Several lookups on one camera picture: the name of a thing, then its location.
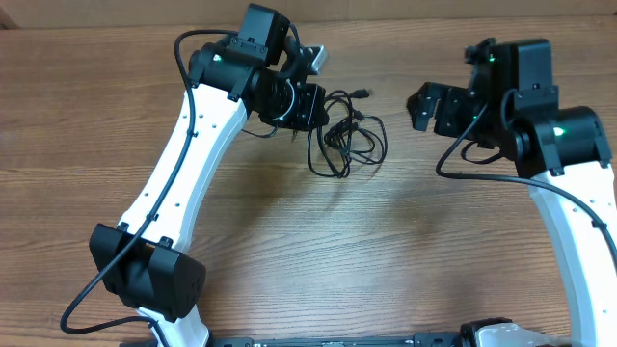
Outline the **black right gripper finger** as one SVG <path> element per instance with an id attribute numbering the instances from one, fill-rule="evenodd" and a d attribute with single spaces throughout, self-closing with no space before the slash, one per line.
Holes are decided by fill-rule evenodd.
<path id="1" fill-rule="evenodd" d="M 435 103 L 415 103 L 410 106 L 412 125 L 415 130 L 426 131 L 429 120 L 434 117 L 436 111 Z"/>
<path id="2" fill-rule="evenodd" d="M 445 96 L 448 86 L 436 82 L 425 82 L 417 92 L 408 97 L 408 109 L 425 109 Z"/>

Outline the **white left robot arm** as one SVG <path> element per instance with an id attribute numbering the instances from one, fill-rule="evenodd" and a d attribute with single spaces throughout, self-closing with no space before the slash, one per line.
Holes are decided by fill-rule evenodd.
<path id="1" fill-rule="evenodd" d="M 206 191 L 251 114 L 275 129 L 328 122 L 325 92 L 310 82 L 327 57 L 284 15 L 252 4 L 238 31 L 211 31 L 179 64 L 185 92 L 169 141 L 139 197 L 89 243 L 100 281 L 149 325 L 154 345 L 207 344 L 198 312 L 206 270 L 188 254 Z"/>

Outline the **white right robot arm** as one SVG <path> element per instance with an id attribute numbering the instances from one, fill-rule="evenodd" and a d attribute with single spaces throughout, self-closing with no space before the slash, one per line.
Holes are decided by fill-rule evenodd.
<path id="1" fill-rule="evenodd" d="M 570 312 L 561 338 L 504 318 L 465 324 L 465 346 L 612 346 L 616 342 L 616 198 L 612 153 L 589 107 L 561 108 L 546 39 L 497 42 L 465 52 L 469 84 L 423 84 L 406 103 L 416 130 L 452 149 L 492 152 L 515 164 L 548 230 Z"/>

